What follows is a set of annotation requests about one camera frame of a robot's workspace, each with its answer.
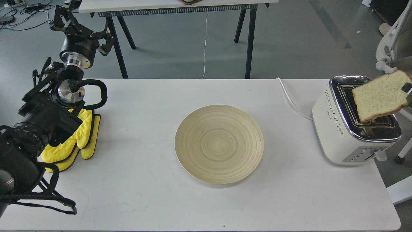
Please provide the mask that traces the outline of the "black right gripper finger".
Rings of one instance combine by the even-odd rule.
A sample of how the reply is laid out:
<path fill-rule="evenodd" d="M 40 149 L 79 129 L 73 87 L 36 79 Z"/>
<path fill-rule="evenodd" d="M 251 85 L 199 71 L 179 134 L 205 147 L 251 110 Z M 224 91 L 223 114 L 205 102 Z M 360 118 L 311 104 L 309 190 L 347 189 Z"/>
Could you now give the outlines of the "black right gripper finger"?
<path fill-rule="evenodd" d="M 406 93 L 407 106 L 412 107 L 412 84 L 409 82 L 405 83 L 401 90 Z"/>

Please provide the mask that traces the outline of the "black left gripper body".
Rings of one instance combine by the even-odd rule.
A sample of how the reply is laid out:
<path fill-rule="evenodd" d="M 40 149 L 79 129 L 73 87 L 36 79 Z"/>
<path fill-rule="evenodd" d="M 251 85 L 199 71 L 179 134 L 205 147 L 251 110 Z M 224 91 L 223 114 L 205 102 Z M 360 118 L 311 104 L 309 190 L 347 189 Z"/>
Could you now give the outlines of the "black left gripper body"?
<path fill-rule="evenodd" d="M 81 35 L 67 34 L 61 48 L 60 59 L 66 64 L 69 64 L 70 60 L 75 60 L 77 66 L 88 69 L 94 64 L 98 47 L 97 40 Z"/>

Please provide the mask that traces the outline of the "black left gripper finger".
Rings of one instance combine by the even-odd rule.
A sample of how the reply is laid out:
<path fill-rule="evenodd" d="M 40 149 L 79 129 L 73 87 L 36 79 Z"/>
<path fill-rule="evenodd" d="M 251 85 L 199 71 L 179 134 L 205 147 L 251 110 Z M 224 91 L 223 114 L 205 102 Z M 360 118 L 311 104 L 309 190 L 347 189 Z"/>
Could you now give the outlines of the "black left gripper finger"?
<path fill-rule="evenodd" d="M 57 5 L 54 18 L 50 21 L 52 31 L 61 31 L 65 35 L 85 35 L 87 30 L 74 17 L 72 10 L 78 9 L 80 5 Z"/>
<path fill-rule="evenodd" d="M 99 44 L 99 40 L 103 39 L 105 44 Z M 103 56 L 107 56 L 111 51 L 115 38 L 110 34 L 109 30 L 92 33 L 92 41 L 97 43 L 97 51 Z"/>

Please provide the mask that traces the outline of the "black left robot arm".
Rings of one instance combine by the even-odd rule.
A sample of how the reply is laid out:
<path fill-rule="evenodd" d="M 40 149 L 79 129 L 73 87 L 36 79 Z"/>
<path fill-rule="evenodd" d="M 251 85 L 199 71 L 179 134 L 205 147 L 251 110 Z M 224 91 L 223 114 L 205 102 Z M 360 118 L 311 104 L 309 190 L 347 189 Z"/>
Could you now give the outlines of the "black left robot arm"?
<path fill-rule="evenodd" d="M 60 52 L 62 62 L 48 58 L 40 72 L 32 74 L 33 88 L 22 98 L 19 109 L 22 119 L 9 127 L 1 126 L 1 213 L 10 204 L 40 207 L 25 200 L 57 201 L 71 210 L 56 209 L 69 215 L 77 214 L 74 201 L 56 190 L 59 177 L 55 164 L 38 161 L 47 145 L 56 147 L 79 128 L 81 110 L 95 110 L 107 102 L 107 87 L 99 80 L 83 80 L 84 69 L 92 67 L 99 51 L 108 55 L 114 44 L 108 25 L 94 32 L 81 25 L 72 10 L 80 0 L 57 5 L 53 31 L 62 31 L 66 38 Z"/>

